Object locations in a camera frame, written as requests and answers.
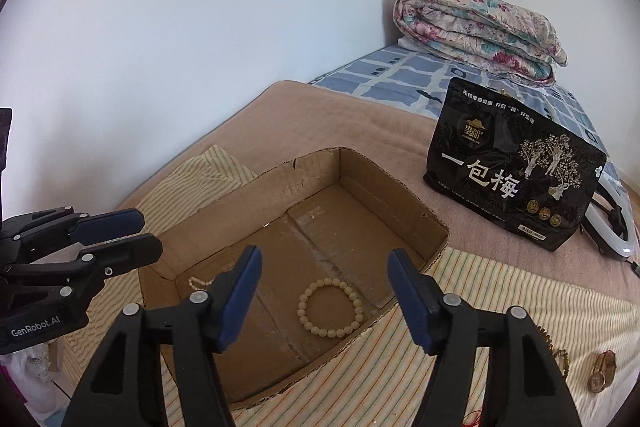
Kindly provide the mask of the folded floral quilt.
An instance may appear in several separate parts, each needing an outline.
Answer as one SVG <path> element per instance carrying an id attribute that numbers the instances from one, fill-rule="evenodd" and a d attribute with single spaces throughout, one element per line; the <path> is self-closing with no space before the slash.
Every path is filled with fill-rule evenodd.
<path id="1" fill-rule="evenodd" d="M 409 42 L 513 81 L 548 86 L 568 58 L 547 17 L 503 0 L 396 0 Z"/>

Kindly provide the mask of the black snack bag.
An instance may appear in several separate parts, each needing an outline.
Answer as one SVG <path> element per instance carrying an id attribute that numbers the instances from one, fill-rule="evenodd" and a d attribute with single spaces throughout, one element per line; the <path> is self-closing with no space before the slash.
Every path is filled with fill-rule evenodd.
<path id="1" fill-rule="evenodd" d="M 516 98 L 451 78 L 424 181 L 491 221 L 556 251 L 578 229 L 605 153 Z"/>

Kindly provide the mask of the striped yellow towel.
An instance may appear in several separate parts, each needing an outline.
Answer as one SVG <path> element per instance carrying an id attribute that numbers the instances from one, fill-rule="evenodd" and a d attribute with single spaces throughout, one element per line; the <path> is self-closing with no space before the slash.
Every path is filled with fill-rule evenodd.
<path id="1" fill-rule="evenodd" d="M 639 303 L 448 244 L 345 147 L 260 176 L 218 147 L 139 204 L 157 246 L 69 426 L 588 426 L 639 373 Z"/>

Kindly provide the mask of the brown blanket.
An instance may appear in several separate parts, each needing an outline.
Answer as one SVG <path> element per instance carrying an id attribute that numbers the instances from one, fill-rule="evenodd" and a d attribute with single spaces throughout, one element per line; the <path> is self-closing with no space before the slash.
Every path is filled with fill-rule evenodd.
<path id="1" fill-rule="evenodd" d="M 406 110 L 294 81 L 279 81 L 216 129 L 190 139 L 132 187 L 109 187 L 100 211 L 136 205 L 183 161 L 217 144 L 254 173 L 331 146 L 350 147 L 405 184 L 445 222 L 451 247 L 638 303 L 639 279 L 627 263 L 599 254 L 585 233 L 553 253 L 493 225 L 434 192 L 422 179 L 434 120 Z"/>

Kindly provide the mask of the open cardboard box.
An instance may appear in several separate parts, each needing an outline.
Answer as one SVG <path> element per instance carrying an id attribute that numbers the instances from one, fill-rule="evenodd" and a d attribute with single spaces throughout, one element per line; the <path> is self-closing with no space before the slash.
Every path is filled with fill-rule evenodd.
<path id="1" fill-rule="evenodd" d="M 329 362 L 347 345 L 312 335 L 297 303 L 331 277 L 356 291 L 367 324 L 394 304 L 387 259 L 401 248 L 427 269 L 448 242 L 439 217 L 408 187 L 347 147 L 274 167 L 160 234 L 163 254 L 140 272 L 150 309 L 181 303 L 190 280 L 229 271 L 247 246 L 262 275 L 238 340 L 215 362 L 232 407 L 251 407 Z"/>

